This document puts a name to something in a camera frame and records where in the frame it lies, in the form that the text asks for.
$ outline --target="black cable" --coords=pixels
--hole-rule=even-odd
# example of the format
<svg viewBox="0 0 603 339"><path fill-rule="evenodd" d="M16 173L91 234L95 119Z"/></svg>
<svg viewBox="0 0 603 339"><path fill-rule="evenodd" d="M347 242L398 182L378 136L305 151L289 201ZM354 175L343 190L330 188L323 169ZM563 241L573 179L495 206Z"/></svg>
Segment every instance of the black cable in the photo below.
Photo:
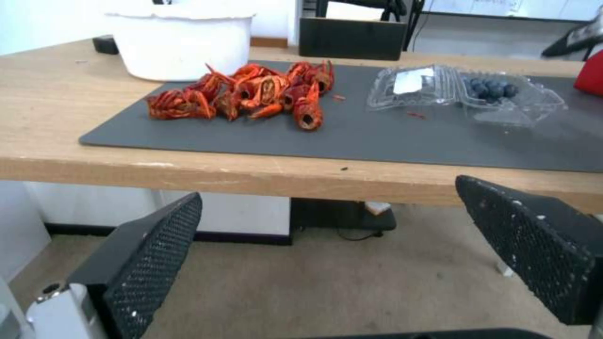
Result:
<svg viewBox="0 0 603 339"><path fill-rule="evenodd" d="M341 234L341 229L339 227L337 227L337 235L339 235L339 237L341 239L344 239L344 240L347 240L347 241L362 241L362 240L366 240L366 239L372 238L372 237L378 235L379 233L380 232L371 233L371 234L369 234L367 236L363 236L362 238L348 238L348 237L344 236L343 234Z"/></svg>
<svg viewBox="0 0 603 339"><path fill-rule="evenodd" d="M412 51L413 52L414 52L414 45L415 45L415 43L417 43L418 35L421 34L423 27L425 27L427 20L429 20L429 15L431 15L431 8L434 6L435 1L436 0L431 1L431 5L429 5L429 9L427 10L427 15L425 16L425 21L423 21L423 23L421 24L421 27L419 27L417 34L415 34L415 39L412 41Z"/></svg>

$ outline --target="clear plastic container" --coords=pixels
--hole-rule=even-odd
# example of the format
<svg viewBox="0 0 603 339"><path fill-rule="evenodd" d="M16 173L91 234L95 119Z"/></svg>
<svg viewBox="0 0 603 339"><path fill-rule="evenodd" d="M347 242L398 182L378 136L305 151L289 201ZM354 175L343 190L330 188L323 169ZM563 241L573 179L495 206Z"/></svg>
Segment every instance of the clear plastic container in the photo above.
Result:
<svg viewBox="0 0 603 339"><path fill-rule="evenodd" d="M458 101L457 81L456 70L442 65L386 68L377 75L367 104L371 110L452 104Z"/></svg>
<svg viewBox="0 0 603 339"><path fill-rule="evenodd" d="M468 117L478 122L532 127L552 112L567 109L554 91L534 84L526 77L506 73L458 71L458 95ZM517 86L517 95L494 103L469 95L464 79L494 80Z"/></svg>

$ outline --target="blueberry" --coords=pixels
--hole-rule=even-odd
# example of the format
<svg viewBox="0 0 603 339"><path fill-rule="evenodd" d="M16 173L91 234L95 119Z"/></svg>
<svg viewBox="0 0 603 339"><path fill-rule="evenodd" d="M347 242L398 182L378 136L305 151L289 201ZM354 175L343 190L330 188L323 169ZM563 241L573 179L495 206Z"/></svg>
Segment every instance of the blueberry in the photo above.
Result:
<svg viewBox="0 0 603 339"><path fill-rule="evenodd" d="M471 87L467 89L467 95L469 96L469 98L478 98L478 94Z"/></svg>
<svg viewBox="0 0 603 339"><path fill-rule="evenodd" d="M486 98L486 102L489 104L494 104L498 102L498 98L494 98L494 97L487 97Z"/></svg>
<svg viewBox="0 0 603 339"><path fill-rule="evenodd" d="M488 88L492 88L492 87L496 87L496 86L498 86L499 84L498 84L498 81L495 81L495 80L488 80L488 81L486 81L486 82L485 82L485 85L486 85L486 87L488 87Z"/></svg>
<svg viewBox="0 0 603 339"><path fill-rule="evenodd" d="M469 83L471 84L471 87L475 87L478 84L484 84L484 81L481 80L480 78L473 78L473 79L471 79L471 81Z"/></svg>
<svg viewBox="0 0 603 339"><path fill-rule="evenodd" d="M490 91L484 84L477 84L473 87L473 90L477 94L478 98L486 99L490 95Z"/></svg>
<svg viewBox="0 0 603 339"><path fill-rule="evenodd" d="M505 97L507 98L512 98L516 96L518 92L519 89L513 84L508 84L505 86Z"/></svg>
<svg viewBox="0 0 603 339"><path fill-rule="evenodd" d="M502 86L490 86L488 87L490 90L490 97L494 99L502 98L505 95L505 89Z"/></svg>

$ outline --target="white label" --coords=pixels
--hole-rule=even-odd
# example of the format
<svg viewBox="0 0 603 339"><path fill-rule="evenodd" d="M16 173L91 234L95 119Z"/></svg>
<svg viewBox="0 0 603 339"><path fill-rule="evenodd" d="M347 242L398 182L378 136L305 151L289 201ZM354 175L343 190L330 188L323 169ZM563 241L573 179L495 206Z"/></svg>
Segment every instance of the white label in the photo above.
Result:
<svg viewBox="0 0 603 339"><path fill-rule="evenodd" d="M433 68L402 71L396 74L394 94L413 93L423 88L423 77L433 77Z"/></svg>

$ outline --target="cooked crawfish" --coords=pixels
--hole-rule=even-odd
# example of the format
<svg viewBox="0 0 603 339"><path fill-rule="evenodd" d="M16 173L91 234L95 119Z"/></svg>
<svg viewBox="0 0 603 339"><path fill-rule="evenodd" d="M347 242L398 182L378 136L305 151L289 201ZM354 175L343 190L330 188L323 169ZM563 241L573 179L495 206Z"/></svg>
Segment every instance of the cooked crawfish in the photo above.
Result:
<svg viewBox="0 0 603 339"><path fill-rule="evenodd" d="M301 97L305 97L308 95L310 91L310 85L308 84L299 84L297 86L292 86L287 88L282 95L281 104L283 105L283 110L292 110L293 106L297 102L297 100Z"/></svg>
<svg viewBox="0 0 603 339"><path fill-rule="evenodd" d="M310 87L308 94L295 102L293 118L303 130L315 130L323 124L323 110L318 105L319 94L319 85L316 81Z"/></svg>
<svg viewBox="0 0 603 339"><path fill-rule="evenodd" d="M230 78L234 80L234 87L237 87L241 83L244 83L246 81L250 81L255 78L267 77L269 75L276 75L279 77L284 76L279 71L275 71L257 63L249 63L237 69L236 72Z"/></svg>
<svg viewBox="0 0 603 339"><path fill-rule="evenodd" d="M318 83L318 91L320 95L323 95L333 89L333 85L335 84L333 64L331 64L331 60L329 60L328 62L328 68L327 63L323 61L322 64L313 67L304 73L305 83L312 84L315 81Z"/></svg>
<svg viewBox="0 0 603 339"><path fill-rule="evenodd" d="M202 92L191 89L171 89L146 98L149 115L156 119L180 118L213 119L215 109L207 103Z"/></svg>
<svg viewBox="0 0 603 339"><path fill-rule="evenodd" d="M255 95L252 99L242 100L241 107L247 110L254 110L260 106L265 106L251 114L249 116L251 119L266 118L278 114L283 110L280 98L287 87L289 87L289 81L285 77L268 75L250 80L249 83L254 86Z"/></svg>
<svg viewBox="0 0 603 339"><path fill-rule="evenodd" d="M296 62L287 71L287 79L292 86L298 85L305 81L304 76L306 73L314 68L309 62Z"/></svg>
<svg viewBox="0 0 603 339"><path fill-rule="evenodd" d="M228 121L233 121L239 117L239 109L235 96L230 90L224 91L214 101L213 106L218 113L226 116Z"/></svg>
<svg viewBox="0 0 603 339"><path fill-rule="evenodd" d="M185 90L197 90L203 93L208 102L212 102L220 93L222 85L227 84L228 81L221 77L221 73L214 71L208 64L205 65L210 72L202 76L196 83L185 87Z"/></svg>

